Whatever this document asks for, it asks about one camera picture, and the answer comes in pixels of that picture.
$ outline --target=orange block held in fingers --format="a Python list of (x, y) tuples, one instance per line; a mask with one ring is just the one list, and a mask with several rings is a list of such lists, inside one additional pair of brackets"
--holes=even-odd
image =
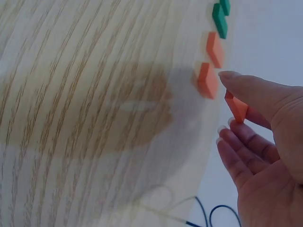
[(225, 101), (232, 111), (237, 123), (243, 123), (246, 117), (247, 104), (234, 97), (229, 91), (226, 91)]
[(202, 96), (215, 99), (218, 92), (218, 79), (210, 63), (202, 63), (198, 78), (198, 87)]
[(221, 69), (224, 65), (224, 50), (221, 45), (220, 37), (216, 32), (208, 34), (206, 51), (214, 63), (214, 67)]

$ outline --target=green foam block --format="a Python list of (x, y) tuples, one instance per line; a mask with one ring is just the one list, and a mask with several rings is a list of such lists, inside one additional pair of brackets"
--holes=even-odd
[(220, 0), (220, 4), (223, 8), (223, 12), (226, 16), (229, 16), (229, 13), (231, 11), (231, 4), (229, 0)]
[(226, 39), (228, 26), (225, 20), (223, 8), (220, 3), (214, 4), (213, 19), (218, 29), (220, 38)]

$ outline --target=cable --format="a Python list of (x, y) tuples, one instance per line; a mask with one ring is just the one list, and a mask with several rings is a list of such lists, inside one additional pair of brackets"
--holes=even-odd
[[(203, 212), (204, 219), (205, 219), (205, 222), (206, 222), (206, 227), (208, 227), (207, 215), (206, 215), (205, 209), (204, 209), (204, 207), (202, 205), (202, 202), (199, 200), (199, 198), (197, 196), (195, 196), (195, 199), (196, 199), (196, 201), (199, 203), (199, 205), (201, 207), (201, 210)], [(227, 206), (227, 205), (218, 205), (218, 206), (215, 206), (212, 209), (212, 211), (210, 212), (210, 215), (209, 215), (209, 224), (210, 224), (210, 227), (213, 227), (212, 217), (213, 217), (214, 211), (217, 210), (218, 208), (227, 208), (227, 209), (230, 209), (234, 213), (234, 215), (236, 216), (236, 218), (238, 220), (238, 223), (239, 223), (239, 226), (242, 227), (241, 221), (240, 221), (240, 218), (239, 218), (237, 212), (233, 208), (231, 208), (230, 206)], [(191, 226), (191, 227), (201, 227), (201, 226), (198, 226), (198, 225), (196, 225), (196, 224), (194, 224), (192, 222), (189, 222), (189, 221), (187, 221), (186, 224), (188, 226)]]
[(234, 210), (233, 208), (231, 208), (230, 206), (226, 206), (226, 205), (218, 205), (218, 206), (216, 206), (216, 207), (214, 207), (214, 208), (212, 209), (212, 211), (210, 212), (210, 215), (209, 215), (209, 224), (210, 224), (210, 227), (213, 227), (213, 224), (212, 224), (212, 216), (213, 216), (213, 213), (214, 213), (214, 211), (215, 211), (216, 209), (218, 209), (218, 208), (220, 208), (220, 207), (225, 207), (225, 208), (227, 208), (227, 209), (230, 209), (230, 210), (234, 213), (234, 215), (236, 216), (236, 218), (237, 218), (237, 220), (238, 220), (238, 223), (239, 223), (239, 226), (242, 227), (241, 221), (240, 221), (240, 218), (239, 218), (237, 212), (235, 212), (235, 210)]

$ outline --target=foam block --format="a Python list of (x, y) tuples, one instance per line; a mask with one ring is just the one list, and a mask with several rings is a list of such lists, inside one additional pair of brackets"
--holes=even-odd
[(214, 4), (213, 19), (218, 29), (220, 38), (226, 39), (228, 26), (225, 20), (225, 14), (223, 8), (220, 3)]
[(224, 64), (224, 50), (221, 45), (220, 37), (216, 32), (208, 34), (206, 51), (214, 63), (214, 67), (221, 69)]
[(218, 78), (210, 63), (202, 63), (198, 78), (198, 88), (202, 96), (215, 99), (218, 92)]
[(229, 0), (220, 0), (220, 4), (223, 8), (224, 14), (226, 16), (229, 16), (229, 13), (231, 11), (231, 3), (229, 2)]
[(247, 104), (234, 97), (229, 91), (226, 91), (225, 101), (237, 123), (243, 123), (248, 109)]

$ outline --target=wooden table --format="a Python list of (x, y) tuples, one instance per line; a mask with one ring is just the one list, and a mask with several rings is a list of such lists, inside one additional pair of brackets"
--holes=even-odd
[(184, 226), (221, 102), (193, 85), (213, 3), (0, 1), (1, 227)]

